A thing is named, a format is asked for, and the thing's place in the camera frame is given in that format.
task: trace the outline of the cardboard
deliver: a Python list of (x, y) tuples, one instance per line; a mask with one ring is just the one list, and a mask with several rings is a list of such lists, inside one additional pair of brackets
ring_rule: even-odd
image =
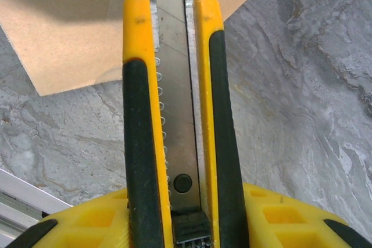
[[(219, 0), (224, 19), (246, 0)], [(123, 0), (0, 0), (0, 25), (40, 95), (121, 78)]]

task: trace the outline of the gray marble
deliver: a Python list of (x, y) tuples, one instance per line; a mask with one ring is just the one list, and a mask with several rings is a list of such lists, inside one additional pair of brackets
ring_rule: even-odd
[[(244, 180), (372, 239), (372, 0), (248, 0), (226, 22)], [(0, 167), (77, 204), (126, 184), (121, 83), (39, 97), (0, 33)]]

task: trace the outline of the black rubber edge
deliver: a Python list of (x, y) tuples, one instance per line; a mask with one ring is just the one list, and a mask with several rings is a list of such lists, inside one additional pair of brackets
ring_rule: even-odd
[(56, 219), (49, 219), (29, 227), (23, 234), (18, 236), (11, 244), (5, 248), (32, 248), (42, 239), (52, 228), (57, 226)]
[(351, 248), (372, 248), (372, 244), (353, 228), (331, 219), (323, 221)]
[(209, 40), (216, 144), (220, 247), (249, 247), (248, 222), (233, 112), (228, 88), (224, 31)]
[(124, 148), (134, 247), (164, 247), (146, 64), (123, 66)]

